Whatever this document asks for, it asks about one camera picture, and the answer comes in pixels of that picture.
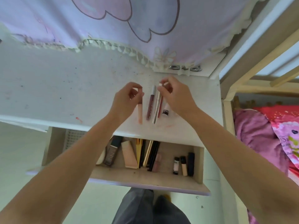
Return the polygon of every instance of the person's right hand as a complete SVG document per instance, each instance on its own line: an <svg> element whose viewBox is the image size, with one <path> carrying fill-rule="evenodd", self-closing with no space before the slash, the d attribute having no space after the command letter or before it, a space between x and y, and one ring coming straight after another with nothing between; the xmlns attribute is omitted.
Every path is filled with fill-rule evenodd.
<svg viewBox="0 0 299 224"><path fill-rule="evenodd" d="M166 82L168 84L159 86L157 89L174 112L186 119L189 114L198 110L187 85L181 83L173 76L166 77L160 81L162 84Z"/></svg>

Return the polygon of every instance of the leg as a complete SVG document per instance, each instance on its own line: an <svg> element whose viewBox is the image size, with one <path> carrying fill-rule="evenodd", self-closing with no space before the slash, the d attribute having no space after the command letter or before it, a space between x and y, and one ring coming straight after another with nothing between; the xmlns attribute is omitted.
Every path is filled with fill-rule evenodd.
<svg viewBox="0 0 299 224"><path fill-rule="evenodd" d="M131 188L124 196L112 224L153 224L154 192Z"/></svg>
<svg viewBox="0 0 299 224"><path fill-rule="evenodd" d="M190 224L187 216L164 196L157 198L153 213L157 224Z"/></svg>

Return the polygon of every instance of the curtain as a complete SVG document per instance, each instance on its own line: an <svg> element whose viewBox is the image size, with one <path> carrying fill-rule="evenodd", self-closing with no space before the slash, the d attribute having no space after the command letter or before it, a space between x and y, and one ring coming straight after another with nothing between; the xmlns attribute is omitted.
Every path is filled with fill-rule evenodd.
<svg viewBox="0 0 299 224"><path fill-rule="evenodd" d="M146 67L192 69L230 45L259 0L0 0L0 22L30 46L115 49Z"/></svg>

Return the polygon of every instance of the purple blanket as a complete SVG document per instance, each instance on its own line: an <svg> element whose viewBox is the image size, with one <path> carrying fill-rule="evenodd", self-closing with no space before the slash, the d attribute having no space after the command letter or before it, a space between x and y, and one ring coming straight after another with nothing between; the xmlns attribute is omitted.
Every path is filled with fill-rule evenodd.
<svg viewBox="0 0 299 224"><path fill-rule="evenodd" d="M238 139L288 175L289 158L270 122L262 113L251 109L237 110L234 122ZM258 224L250 211L248 217L250 224Z"/></svg>

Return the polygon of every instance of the open drawer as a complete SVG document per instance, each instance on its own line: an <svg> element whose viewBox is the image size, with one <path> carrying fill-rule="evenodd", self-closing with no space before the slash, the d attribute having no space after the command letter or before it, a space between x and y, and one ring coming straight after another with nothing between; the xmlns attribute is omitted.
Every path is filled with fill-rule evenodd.
<svg viewBox="0 0 299 224"><path fill-rule="evenodd" d="M68 149L70 147L70 143L75 142L80 135L82 136L84 133L85 132L83 131L49 127L42 167L29 170L27 174L37 174L44 166L48 165L57 156L62 154L65 149ZM132 147L135 149L134 138L124 137L123 141L125 140L130 140ZM121 149L121 147L118 149L114 164L111 167L108 167L104 164L95 166L89 181L153 190L167 190L171 192L206 196L210 195L209 189L202 183L204 148L161 142L159 146L159 152L162 154L162 160L159 167L159 172L157 173L150 172L147 170L147 168L143 167L140 169L125 168ZM179 167L179 174L174 175L174 157L187 156L188 152L195 153L194 176L183 176L181 165Z"/></svg>

